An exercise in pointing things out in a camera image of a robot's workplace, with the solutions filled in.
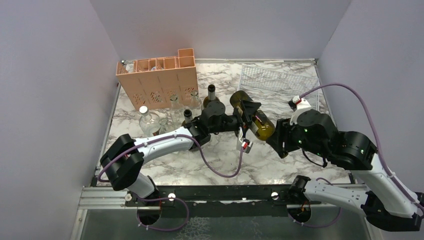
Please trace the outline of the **green wine bottle silver neck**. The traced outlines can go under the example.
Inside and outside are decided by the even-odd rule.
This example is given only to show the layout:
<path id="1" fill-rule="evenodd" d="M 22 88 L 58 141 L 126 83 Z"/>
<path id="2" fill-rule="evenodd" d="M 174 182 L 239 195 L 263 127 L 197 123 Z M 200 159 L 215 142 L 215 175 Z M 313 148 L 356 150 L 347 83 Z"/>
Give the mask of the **green wine bottle silver neck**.
<path id="1" fill-rule="evenodd" d="M 214 84 L 210 84 L 207 87 L 207 96 L 203 100 L 202 107 L 205 109 L 211 101 L 220 101 L 216 96 L 216 87 Z"/>

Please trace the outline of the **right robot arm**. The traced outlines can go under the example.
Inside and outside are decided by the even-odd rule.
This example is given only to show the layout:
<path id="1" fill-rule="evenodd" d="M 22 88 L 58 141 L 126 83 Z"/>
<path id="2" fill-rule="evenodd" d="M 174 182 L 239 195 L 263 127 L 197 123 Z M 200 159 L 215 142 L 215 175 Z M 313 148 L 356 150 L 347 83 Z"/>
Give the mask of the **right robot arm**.
<path id="1" fill-rule="evenodd" d="M 296 203 L 324 202 L 357 212 L 373 226 L 388 232 L 415 232 L 423 217 L 418 215 L 424 195 L 414 192 L 407 199 L 383 168 L 378 148 L 364 134 L 340 131 L 331 117 L 317 110 L 300 114 L 295 124 L 289 119 L 277 121 L 275 132 L 266 140 L 285 158 L 290 152 L 303 150 L 350 171 L 368 186 L 366 191 L 324 185 L 298 175 L 288 190 Z"/>

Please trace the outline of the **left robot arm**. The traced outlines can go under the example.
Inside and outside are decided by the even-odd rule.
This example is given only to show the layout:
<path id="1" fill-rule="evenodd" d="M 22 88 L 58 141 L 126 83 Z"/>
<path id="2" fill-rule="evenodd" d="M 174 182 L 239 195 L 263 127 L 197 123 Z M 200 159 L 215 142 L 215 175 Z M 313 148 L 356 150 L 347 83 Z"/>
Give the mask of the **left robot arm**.
<path id="1" fill-rule="evenodd" d="M 154 181 L 140 172 L 145 163 L 174 152 L 200 150 L 212 134 L 224 132 L 235 132 L 239 150 L 247 153 L 252 142 L 246 140 L 246 132 L 260 106 L 259 102 L 242 100 L 233 114 L 227 115 L 225 105 L 213 100 L 201 115 L 174 131 L 145 138 L 121 135 L 101 157 L 102 170 L 97 179 L 102 182 L 102 175 L 106 175 L 114 191 L 127 189 L 144 205 L 152 205 L 158 190 Z"/>

